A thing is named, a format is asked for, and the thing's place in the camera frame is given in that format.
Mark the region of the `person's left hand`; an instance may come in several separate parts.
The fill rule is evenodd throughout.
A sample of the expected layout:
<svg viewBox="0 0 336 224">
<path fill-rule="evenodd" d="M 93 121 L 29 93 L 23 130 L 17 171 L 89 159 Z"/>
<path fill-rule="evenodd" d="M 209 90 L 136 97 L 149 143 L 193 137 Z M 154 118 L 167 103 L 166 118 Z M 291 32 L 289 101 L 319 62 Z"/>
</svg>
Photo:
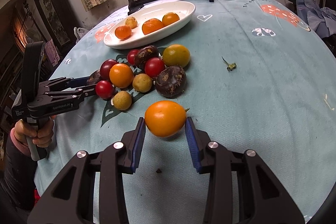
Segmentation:
<svg viewBox="0 0 336 224">
<path fill-rule="evenodd" d="M 35 130 L 33 126 L 27 122 L 19 120 L 14 127 L 14 137 L 18 142 L 24 145 L 27 145 L 27 138 L 30 137 L 34 145 L 47 148 L 52 142 L 55 118 L 56 116 L 49 117 L 47 123 L 39 130 Z"/>
</svg>

